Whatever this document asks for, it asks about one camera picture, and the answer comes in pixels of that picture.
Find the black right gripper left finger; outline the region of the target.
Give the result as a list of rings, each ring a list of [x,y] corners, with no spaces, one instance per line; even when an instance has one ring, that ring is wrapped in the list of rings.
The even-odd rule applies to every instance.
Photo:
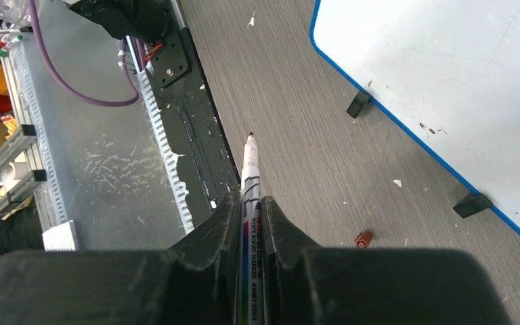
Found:
[[[162,251],[0,258],[0,324],[234,324],[240,196]]]

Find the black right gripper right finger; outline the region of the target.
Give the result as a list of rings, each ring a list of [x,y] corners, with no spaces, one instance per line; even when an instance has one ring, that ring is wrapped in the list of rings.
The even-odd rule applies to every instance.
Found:
[[[324,247],[263,198],[268,324],[510,324],[485,270],[441,248]]]

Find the white whiteboard marker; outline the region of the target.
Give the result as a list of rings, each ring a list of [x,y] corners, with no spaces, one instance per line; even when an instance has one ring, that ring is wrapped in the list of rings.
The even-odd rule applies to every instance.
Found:
[[[237,324],[264,323],[259,150],[253,133],[244,145],[240,181],[240,265]]]

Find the brown marker cap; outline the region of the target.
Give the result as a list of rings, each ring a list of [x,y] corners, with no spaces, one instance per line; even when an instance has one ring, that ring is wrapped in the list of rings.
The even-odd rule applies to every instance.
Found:
[[[357,248],[368,248],[373,238],[374,235],[371,231],[362,231],[354,240],[355,246]]]

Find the blue framed whiteboard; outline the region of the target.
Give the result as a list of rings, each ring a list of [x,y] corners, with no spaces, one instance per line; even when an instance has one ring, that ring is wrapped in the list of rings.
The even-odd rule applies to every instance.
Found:
[[[520,235],[520,1],[317,1],[309,35]]]

